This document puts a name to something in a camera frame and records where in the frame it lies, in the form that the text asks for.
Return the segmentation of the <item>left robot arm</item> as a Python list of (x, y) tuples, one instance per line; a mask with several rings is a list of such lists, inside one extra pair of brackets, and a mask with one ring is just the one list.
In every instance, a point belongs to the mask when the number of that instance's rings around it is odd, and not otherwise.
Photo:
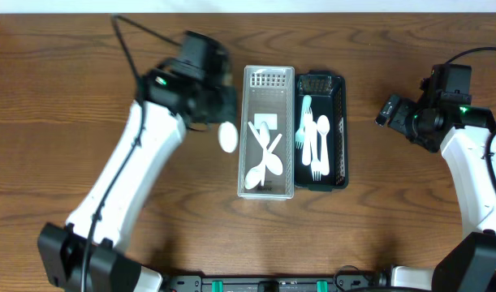
[(226, 48), (186, 32), (179, 54), (137, 81), (120, 140), (64, 226), (37, 240), (49, 283), (65, 291), (159, 291), (161, 273), (126, 257), (153, 184), (194, 123), (218, 126), (224, 152), (239, 143), (237, 101)]

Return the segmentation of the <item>white spoon pointing down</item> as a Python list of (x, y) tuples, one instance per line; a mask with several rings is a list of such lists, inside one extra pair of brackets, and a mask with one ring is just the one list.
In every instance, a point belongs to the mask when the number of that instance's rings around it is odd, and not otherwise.
[(265, 185), (265, 169), (266, 169), (266, 151), (270, 142), (270, 130), (266, 122), (262, 122), (260, 126), (260, 138), (262, 147), (262, 170), (261, 170), (261, 186)]

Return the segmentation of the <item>white spoon group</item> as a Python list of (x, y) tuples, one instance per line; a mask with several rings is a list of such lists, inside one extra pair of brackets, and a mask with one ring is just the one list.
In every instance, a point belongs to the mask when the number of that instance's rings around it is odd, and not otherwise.
[(321, 174), (326, 176), (330, 173), (329, 153), (327, 145), (327, 135), (330, 131), (330, 121), (325, 115), (321, 115), (317, 120), (317, 132), (321, 137), (320, 163)]

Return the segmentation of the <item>pale blue fork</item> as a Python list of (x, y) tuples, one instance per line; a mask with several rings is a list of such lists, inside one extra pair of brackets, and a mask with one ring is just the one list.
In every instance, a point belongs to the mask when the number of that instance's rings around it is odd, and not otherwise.
[(302, 100), (301, 113), (300, 113), (300, 124), (298, 130), (295, 133), (295, 147), (297, 149), (302, 149), (304, 145), (304, 115), (305, 112), (310, 108), (312, 102), (312, 97), (310, 95), (305, 95)]

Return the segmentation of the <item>white spoon horizontal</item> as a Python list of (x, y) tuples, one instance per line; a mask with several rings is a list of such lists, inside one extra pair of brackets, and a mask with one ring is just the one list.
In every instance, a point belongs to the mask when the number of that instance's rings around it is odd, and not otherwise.
[[(252, 130), (253, 135), (257, 139), (257, 142), (259, 143), (259, 145), (261, 145), (260, 130), (257, 131), (252, 122), (248, 122), (248, 125)], [(274, 154), (274, 150), (276, 149), (276, 146), (278, 145), (281, 138), (282, 135), (278, 134), (271, 145), (267, 146), (266, 151), (266, 168), (275, 175), (281, 175), (283, 173), (282, 160), (276, 154)]]

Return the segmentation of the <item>white fork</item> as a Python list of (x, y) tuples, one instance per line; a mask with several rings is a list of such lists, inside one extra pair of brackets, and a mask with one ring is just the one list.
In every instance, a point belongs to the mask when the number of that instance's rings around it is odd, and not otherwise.
[(312, 137), (313, 137), (313, 112), (311, 108), (304, 113), (304, 147), (302, 152), (302, 164), (310, 165), (312, 162)]
[(310, 145), (312, 151), (312, 162), (311, 162), (311, 171), (314, 182), (318, 182), (321, 180), (321, 163), (318, 159), (317, 154), (317, 124), (315, 122), (310, 122)]

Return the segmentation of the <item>white spoon diagonal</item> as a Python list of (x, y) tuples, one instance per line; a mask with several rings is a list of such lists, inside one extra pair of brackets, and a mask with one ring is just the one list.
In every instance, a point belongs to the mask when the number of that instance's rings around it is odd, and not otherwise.
[(218, 128), (218, 142), (224, 152), (232, 153), (239, 143), (239, 134), (235, 124), (223, 122)]

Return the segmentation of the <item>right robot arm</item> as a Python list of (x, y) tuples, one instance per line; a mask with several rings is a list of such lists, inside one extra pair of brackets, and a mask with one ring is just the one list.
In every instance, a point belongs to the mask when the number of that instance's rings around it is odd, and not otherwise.
[(496, 122), (490, 109), (473, 107), (472, 69), (444, 63), (421, 81), (418, 101), (393, 94), (376, 124), (440, 153), (451, 172), (463, 239), (435, 268), (395, 266), (392, 291), (496, 291)]

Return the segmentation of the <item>white plastic spoon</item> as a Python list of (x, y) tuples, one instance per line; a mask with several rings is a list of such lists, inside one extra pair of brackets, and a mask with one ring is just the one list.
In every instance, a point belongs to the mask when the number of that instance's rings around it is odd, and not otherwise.
[(261, 184), (262, 163), (252, 167), (246, 174), (244, 185), (246, 189), (253, 189), (257, 184)]

